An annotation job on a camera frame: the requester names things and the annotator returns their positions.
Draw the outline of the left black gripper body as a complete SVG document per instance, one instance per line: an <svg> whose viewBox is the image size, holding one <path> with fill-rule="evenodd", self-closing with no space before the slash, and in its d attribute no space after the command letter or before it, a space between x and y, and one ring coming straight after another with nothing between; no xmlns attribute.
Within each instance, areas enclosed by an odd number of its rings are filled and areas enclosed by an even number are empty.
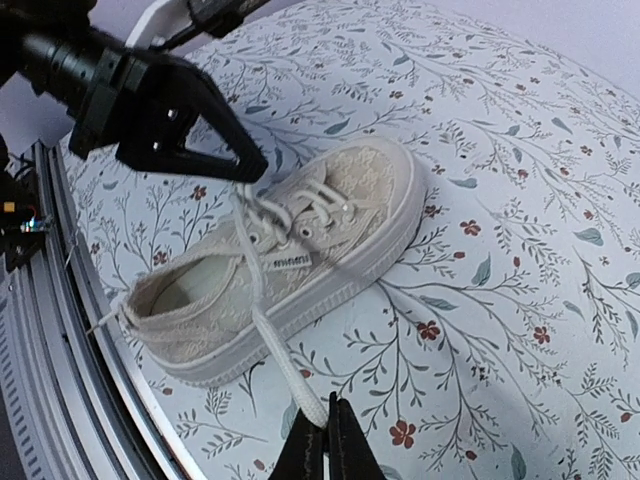
<svg viewBox="0 0 640 480"><path fill-rule="evenodd" d="M198 69L173 55L130 48L91 26L91 1L4 1L1 79L20 74L63 104L69 149L87 159L109 146L142 172L197 173L185 147L194 125Z"/></svg>

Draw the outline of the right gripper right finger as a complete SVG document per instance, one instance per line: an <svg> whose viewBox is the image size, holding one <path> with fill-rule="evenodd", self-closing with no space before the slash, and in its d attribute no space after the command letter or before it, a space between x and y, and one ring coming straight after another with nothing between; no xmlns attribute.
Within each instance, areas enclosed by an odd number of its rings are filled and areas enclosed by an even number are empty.
<svg viewBox="0 0 640 480"><path fill-rule="evenodd" d="M335 480L385 480L348 400L329 397L327 424L329 478Z"/></svg>

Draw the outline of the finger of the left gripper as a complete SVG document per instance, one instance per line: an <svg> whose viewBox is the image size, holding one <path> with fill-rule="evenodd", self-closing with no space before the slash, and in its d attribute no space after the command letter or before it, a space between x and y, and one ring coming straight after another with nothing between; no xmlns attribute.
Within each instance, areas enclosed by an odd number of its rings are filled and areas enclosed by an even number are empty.
<svg viewBox="0 0 640 480"><path fill-rule="evenodd" d="M226 144L232 137L251 138L208 74L195 65L184 62L179 79L184 81L185 86L181 88L181 92L186 95L188 105L194 110L196 116L202 117L219 134ZM263 154L263 174L267 167L268 161Z"/></svg>
<svg viewBox="0 0 640 480"><path fill-rule="evenodd" d="M139 172L208 177L255 183L263 175L263 154L250 137L232 137L235 160L188 150L169 140L121 141L116 158Z"/></svg>

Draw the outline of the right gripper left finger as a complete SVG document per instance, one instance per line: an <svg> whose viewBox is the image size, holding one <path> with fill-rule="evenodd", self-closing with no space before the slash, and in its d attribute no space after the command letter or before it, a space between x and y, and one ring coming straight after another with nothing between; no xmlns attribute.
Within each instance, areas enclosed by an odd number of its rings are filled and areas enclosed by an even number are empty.
<svg viewBox="0 0 640 480"><path fill-rule="evenodd" d="M270 480L322 480L324 478L324 431L299 410Z"/></svg>

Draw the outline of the cream white sneaker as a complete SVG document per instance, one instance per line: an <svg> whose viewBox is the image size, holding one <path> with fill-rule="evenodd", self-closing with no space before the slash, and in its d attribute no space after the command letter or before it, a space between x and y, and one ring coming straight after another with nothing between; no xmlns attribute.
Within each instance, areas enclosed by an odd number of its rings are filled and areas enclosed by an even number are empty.
<svg viewBox="0 0 640 480"><path fill-rule="evenodd" d="M141 278L111 312L167 374L219 387L271 358L315 426L328 413L286 341L384 275L420 223L423 168L381 137L326 152L266 193L236 184L231 212Z"/></svg>

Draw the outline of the floral patterned table mat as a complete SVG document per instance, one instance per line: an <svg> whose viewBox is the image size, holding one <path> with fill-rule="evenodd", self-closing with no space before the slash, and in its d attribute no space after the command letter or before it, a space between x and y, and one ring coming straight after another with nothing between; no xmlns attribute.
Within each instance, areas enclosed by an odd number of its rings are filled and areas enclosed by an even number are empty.
<svg viewBox="0 0 640 480"><path fill-rule="evenodd" d="M423 1L307 1L192 55L270 160L401 142L410 249L290 340L390 479L639 475L639 104Z"/></svg>

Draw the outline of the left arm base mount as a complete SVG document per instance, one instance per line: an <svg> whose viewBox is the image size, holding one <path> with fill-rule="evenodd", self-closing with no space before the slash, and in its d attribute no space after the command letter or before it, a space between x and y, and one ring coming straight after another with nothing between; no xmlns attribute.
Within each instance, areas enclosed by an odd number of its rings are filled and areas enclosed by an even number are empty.
<svg viewBox="0 0 640 480"><path fill-rule="evenodd" d="M11 154L1 138L1 257L7 273L30 262L51 228L41 212L38 181L35 161Z"/></svg>

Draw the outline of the aluminium front rail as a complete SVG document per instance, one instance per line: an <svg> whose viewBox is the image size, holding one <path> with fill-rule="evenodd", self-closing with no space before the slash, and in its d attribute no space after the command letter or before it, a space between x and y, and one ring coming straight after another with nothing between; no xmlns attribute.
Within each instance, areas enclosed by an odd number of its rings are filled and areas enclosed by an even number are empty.
<svg viewBox="0 0 640 480"><path fill-rule="evenodd" d="M59 148L18 160L52 222L40 249L1 276L1 393L30 479L200 479L127 352L91 261Z"/></svg>

